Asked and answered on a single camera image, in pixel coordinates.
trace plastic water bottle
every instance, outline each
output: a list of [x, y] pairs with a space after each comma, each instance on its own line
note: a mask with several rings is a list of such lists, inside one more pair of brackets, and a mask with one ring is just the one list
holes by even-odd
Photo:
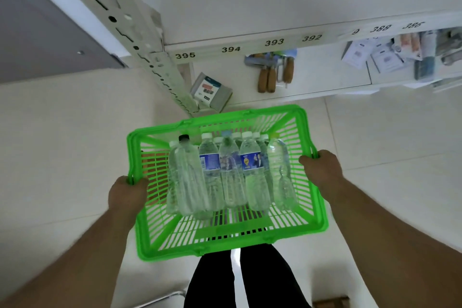
[[265, 143], [266, 146], [268, 146], [268, 144], [269, 144], [269, 136], [268, 136], [268, 134], [262, 134], [260, 139]]
[[223, 184], [221, 183], [220, 158], [218, 149], [212, 140], [212, 133], [201, 135], [199, 157], [204, 171], [205, 186], [210, 208], [207, 211], [220, 211], [225, 208]]
[[178, 168], [179, 186], [176, 200], [183, 216], [194, 214], [197, 219], [209, 219], [213, 216], [210, 203], [205, 194], [205, 178], [200, 163], [199, 151], [189, 141], [187, 134], [179, 136], [180, 144], [175, 150]]
[[178, 188], [178, 170], [176, 168], [175, 150], [178, 144], [179, 142], [177, 142], [176, 140], [171, 141], [169, 143], [170, 145], [169, 169], [167, 172], [169, 188], [167, 191], [167, 206], [165, 207], [165, 211], [168, 214], [177, 214], [180, 212], [180, 209], [178, 207], [178, 202], [176, 200], [176, 190]]
[[271, 203], [274, 202], [274, 195], [273, 195], [273, 177], [271, 176], [271, 171], [269, 170], [269, 161], [268, 161], [268, 153], [267, 153], [267, 146], [263, 142], [263, 140], [260, 137], [260, 132], [254, 131], [252, 133], [252, 137], [255, 139], [257, 142], [260, 151], [262, 152], [262, 161], [263, 161], [263, 168], [265, 169], [265, 179], [266, 183], [268, 184], [268, 191], [269, 191], [269, 199], [271, 200]]
[[289, 152], [281, 139], [271, 139], [268, 158], [274, 182], [274, 202], [280, 210], [293, 210], [297, 206], [297, 195], [290, 178]]
[[235, 131], [231, 137], [234, 139], [234, 142], [236, 143], [238, 148], [241, 148], [242, 145], [242, 134], [239, 131]]
[[221, 142], [223, 141], [223, 137], [222, 136], [216, 136], [215, 138], [213, 138], [213, 142], [215, 143], [215, 145], [217, 146], [217, 148], [220, 148], [220, 145], [221, 145]]
[[230, 134], [223, 136], [219, 156], [226, 206], [232, 208], [245, 205], [247, 196], [239, 148]]
[[253, 139], [251, 131], [242, 133], [242, 138], [240, 154], [249, 206], [253, 211], [267, 211], [271, 200], [260, 147]]

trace wooden-handled tool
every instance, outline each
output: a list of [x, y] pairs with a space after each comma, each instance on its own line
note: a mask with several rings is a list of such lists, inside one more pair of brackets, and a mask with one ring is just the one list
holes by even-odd
[[293, 79], [293, 58], [288, 57], [286, 61], [286, 68], [284, 69], [284, 75], [282, 77], [282, 80], [284, 81], [284, 83], [290, 84], [292, 83]]
[[276, 70], [274, 67], [271, 67], [268, 72], [268, 93], [274, 93], [276, 91]]
[[259, 93], [266, 92], [266, 86], [268, 84], [268, 67], [263, 67], [260, 71], [260, 76], [258, 77], [258, 87], [257, 90]]

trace white bottle cap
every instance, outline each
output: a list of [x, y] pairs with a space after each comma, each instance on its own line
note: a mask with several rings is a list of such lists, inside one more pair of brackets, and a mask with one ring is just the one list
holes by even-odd
[[242, 139], [245, 139], [245, 138], [248, 138], [248, 137], [251, 137], [252, 136], [252, 132], [251, 131], [244, 131], [242, 132]]
[[211, 139], [212, 138], [212, 133], [202, 133], [200, 135], [200, 137], [202, 138], [202, 140], [204, 139]]

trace tiled floor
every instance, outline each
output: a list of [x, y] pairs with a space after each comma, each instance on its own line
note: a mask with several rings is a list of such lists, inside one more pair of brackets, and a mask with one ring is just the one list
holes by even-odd
[[[419, 229], [462, 249], [462, 88], [388, 88], [370, 96], [299, 101], [318, 148], [345, 176]], [[128, 169], [134, 128], [185, 118], [139, 70], [96, 71], [0, 86], [0, 297], [66, 250], [106, 208]], [[375, 307], [332, 215], [320, 234], [276, 242], [306, 298], [348, 294]], [[133, 231], [113, 307], [144, 302], [190, 280], [198, 258], [141, 262]], [[236, 270], [238, 307], [245, 307]], [[179, 307], [181, 299], [164, 307]]]

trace black pants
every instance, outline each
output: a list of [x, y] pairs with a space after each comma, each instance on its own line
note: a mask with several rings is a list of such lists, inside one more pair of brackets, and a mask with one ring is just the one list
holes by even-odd
[[[289, 265], [272, 245], [242, 248], [241, 271], [249, 308], [311, 308]], [[231, 251], [202, 256], [189, 284], [184, 307], [236, 308]]]

